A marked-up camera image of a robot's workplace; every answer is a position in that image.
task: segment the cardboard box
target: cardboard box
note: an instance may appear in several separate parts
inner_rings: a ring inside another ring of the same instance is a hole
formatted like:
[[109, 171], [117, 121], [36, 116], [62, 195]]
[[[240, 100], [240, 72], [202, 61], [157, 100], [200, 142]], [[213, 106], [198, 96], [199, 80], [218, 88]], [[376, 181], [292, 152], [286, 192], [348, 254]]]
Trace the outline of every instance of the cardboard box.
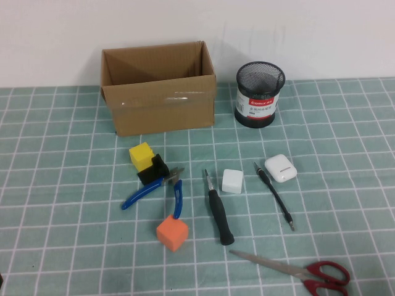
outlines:
[[214, 124], [216, 80], [203, 41], [105, 49], [101, 91], [119, 136]]

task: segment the pliers handle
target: pliers handle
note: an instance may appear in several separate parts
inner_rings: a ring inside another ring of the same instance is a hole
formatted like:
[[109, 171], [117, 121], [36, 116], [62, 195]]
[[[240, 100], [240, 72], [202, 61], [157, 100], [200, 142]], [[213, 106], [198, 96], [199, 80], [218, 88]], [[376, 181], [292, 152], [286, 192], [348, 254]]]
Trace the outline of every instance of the pliers handle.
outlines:
[[178, 219], [183, 209], [183, 181], [178, 180], [174, 184], [175, 208], [173, 218]]
[[161, 187], [163, 183], [164, 178], [161, 177], [159, 179], [156, 179], [154, 182], [149, 183], [148, 185], [145, 185], [143, 188], [140, 190], [137, 190], [135, 193], [133, 193], [123, 204], [121, 209], [126, 210], [128, 207], [133, 205], [137, 200], [140, 198], [146, 196], [150, 192], [154, 191], [158, 187]]

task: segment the black object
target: black object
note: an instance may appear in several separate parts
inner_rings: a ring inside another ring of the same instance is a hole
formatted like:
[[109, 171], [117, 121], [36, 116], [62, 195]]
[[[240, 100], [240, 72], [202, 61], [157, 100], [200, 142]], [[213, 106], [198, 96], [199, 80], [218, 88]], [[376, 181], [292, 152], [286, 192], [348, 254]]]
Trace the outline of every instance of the black object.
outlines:
[[214, 189], [210, 176], [207, 170], [204, 170], [206, 174], [207, 184], [209, 185], [209, 202], [212, 215], [214, 217], [215, 223], [217, 224], [218, 230], [220, 232], [220, 239], [222, 245], [231, 245], [235, 242], [235, 238], [229, 230], [229, 225], [227, 221], [227, 214], [225, 213], [225, 208], [223, 207], [221, 198], [218, 196], [217, 191]]
[[[249, 99], [269, 100], [275, 97], [285, 84], [285, 74], [274, 64], [268, 62], [251, 62], [242, 66], [237, 74], [239, 92]], [[273, 113], [265, 118], [249, 118], [235, 108], [235, 117], [238, 122], [249, 128], [264, 128], [274, 121]]]
[[167, 165], [162, 160], [159, 154], [155, 155], [152, 158], [152, 166], [146, 168], [143, 171], [137, 173], [137, 176], [140, 178], [142, 184], [145, 186], [149, 183], [154, 182], [160, 177], [166, 177], [170, 174]]
[[274, 197], [276, 198], [278, 205], [280, 206], [281, 210], [284, 213], [284, 218], [289, 224], [289, 227], [291, 227], [292, 231], [295, 231], [294, 221], [292, 220], [292, 216], [290, 213], [288, 213], [283, 201], [281, 200], [280, 196], [277, 194], [276, 189], [274, 189], [273, 185], [271, 184], [270, 179], [265, 174], [263, 169], [261, 169], [255, 162], [254, 162], [254, 166], [255, 169], [257, 170], [257, 174], [259, 175], [259, 177], [267, 185], [267, 187], [270, 189], [270, 191], [273, 193]]

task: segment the blue pliers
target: blue pliers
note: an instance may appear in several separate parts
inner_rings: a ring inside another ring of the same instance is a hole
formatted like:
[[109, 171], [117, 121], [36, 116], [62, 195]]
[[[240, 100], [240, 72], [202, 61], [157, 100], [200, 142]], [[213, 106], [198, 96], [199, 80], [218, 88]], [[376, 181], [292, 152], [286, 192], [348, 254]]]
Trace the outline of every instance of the blue pliers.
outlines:
[[133, 205], [137, 200], [146, 196], [150, 192], [154, 191], [158, 187], [163, 186], [167, 181], [172, 180], [174, 184], [174, 195], [175, 195], [175, 209], [173, 218], [178, 219], [181, 215], [181, 211], [183, 208], [183, 181], [180, 179], [180, 173], [184, 171], [184, 168], [174, 168], [170, 171], [170, 174], [166, 177], [161, 177], [156, 179], [154, 182], [145, 185], [140, 190], [136, 191], [132, 194], [123, 204], [121, 209], [126, 210], [128, 207]]

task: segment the screwdriver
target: screwdriver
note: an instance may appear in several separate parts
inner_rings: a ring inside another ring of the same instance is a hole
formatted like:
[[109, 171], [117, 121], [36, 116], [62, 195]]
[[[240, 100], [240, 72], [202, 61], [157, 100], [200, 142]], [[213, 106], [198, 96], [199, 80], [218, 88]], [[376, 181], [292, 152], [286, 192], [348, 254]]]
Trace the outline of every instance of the screwdriver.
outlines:
[[267, 185], [267, 187], [270, 189], [270, 191], [272, 192], [272, 194], [276, 198], [278, 205], [280, 206], [281, 210], [284, 213], [284, 218], [289, 224], [289, 227], [291, 227], [292, 231], [295, 231], [294, 221], [292, 220], [292, 216], [291, 216], [290, 213], [288, 213], [283, 201], [281, 200], [280, 196], [277, 194], [276, 189], [274, 189], [273, 185], [271, 184], [270, 179], [265, 174], [263, 169], [261, 169], [255, 162], [254, 162], [254, 166], [255, 166], [255, 169], [256, 169], [257, 174], [259, 175], [259, 177]]
[[230, 245], [234, 243], [235, 238], [229, 230], [229, 225], [227, 221], [227, 214], [225, 213], [225, 208], [223, 207], [221, 198], [218, 196], [217, 191], [212, 185], [210, 176], [207, 170], [204, 170], [206, 174], [207, 184], [209, 185], [209, 202], [212, 215], [214, 216], [215, 223], [217, 224], [218, 230], [220, 232], [221, 244]]

